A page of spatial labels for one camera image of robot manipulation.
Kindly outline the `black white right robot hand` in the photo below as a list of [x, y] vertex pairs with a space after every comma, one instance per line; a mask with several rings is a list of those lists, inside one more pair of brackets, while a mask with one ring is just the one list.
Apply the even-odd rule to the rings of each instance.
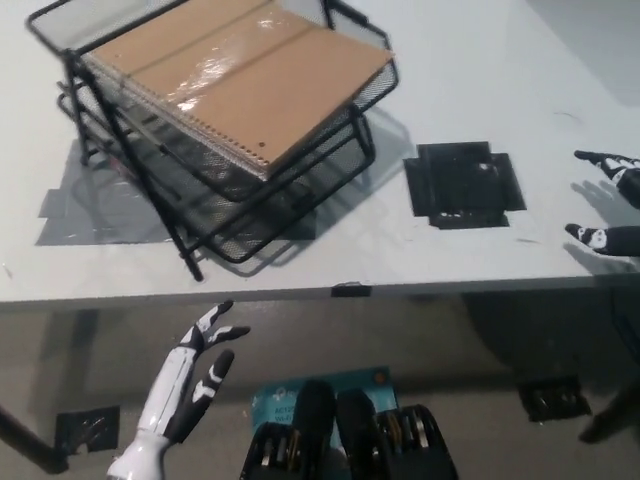
[[[619, 194], [639, 209], [639, 160], [623, 155], [575, 150], [574, 156], [600, 169]], [[639, 257], [639, 227], [591, 228], [567, 224], [565, 231], [593, 252], [611, 257]]]

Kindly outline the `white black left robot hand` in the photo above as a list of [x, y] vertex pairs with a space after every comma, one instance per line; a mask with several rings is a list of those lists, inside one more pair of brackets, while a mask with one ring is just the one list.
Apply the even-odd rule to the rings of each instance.
[[218, 318], [233, 306], [231, 300], [215, 305], [200, 317], [168, 353], [149, 391], [137, 428], [182, 443], [199, 423], [220, 389], [234, 361], [226, 349], [204, 377], [190, 387], [199, 357], [208, 349], [236, 340], [250, 332], [248, 327], [217, 327]]

